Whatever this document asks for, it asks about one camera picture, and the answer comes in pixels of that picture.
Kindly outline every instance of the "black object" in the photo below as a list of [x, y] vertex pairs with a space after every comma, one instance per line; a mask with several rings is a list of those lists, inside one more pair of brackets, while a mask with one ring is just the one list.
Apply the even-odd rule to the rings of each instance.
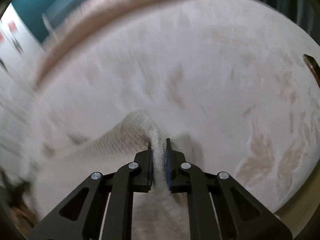
[[[98, 239], [109, 193], [102, 240], [131, 239], [133, 192], [150, 190], [152, 169], [149, 144], [117, 172], [93, 173], [31, 231], [29, 240]], [[229, 174], [204, 173], [186, 163], [170, 139], [165, 169], [171, 192], [188, 193], [192, 240], [292, 240], [290, 230]]]

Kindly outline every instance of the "triangular cutout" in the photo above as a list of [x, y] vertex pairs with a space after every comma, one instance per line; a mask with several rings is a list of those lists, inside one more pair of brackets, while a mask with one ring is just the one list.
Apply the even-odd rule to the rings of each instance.
[[252, 220], [260, 215], [258, 209], [256, 209], [238, 190], [234, 187], [231, 188], [231, 193], [234, 197], [236, 205], [238, 206], [241, 219], [243, 221]]
[[71, 221], [77, 221], [88, 192], [88, 187], [81, 189], [63, 208], [60, 209], [59, 214]]

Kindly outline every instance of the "silver screw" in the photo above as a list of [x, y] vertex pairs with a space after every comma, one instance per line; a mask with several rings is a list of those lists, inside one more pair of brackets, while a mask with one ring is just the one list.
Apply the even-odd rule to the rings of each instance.
[[180, 167], [184, 170], [190, 169], [191, 164], [190, 163], [181, 163]]
[[139, 167], [139, 164], [137, 164], [137, 163], [129, 163], [128, 166], [129, 166], [130, 169], [136, 169], [136, 168]]
[[219, 172], [219, 178], [220, 179], [227, 179], [227, 178], [229, 178], [229, 174], [225, 171]]
[[101, 173], [100, 172], [94, 172], [91, 174], [91, 179], [100, 179]]

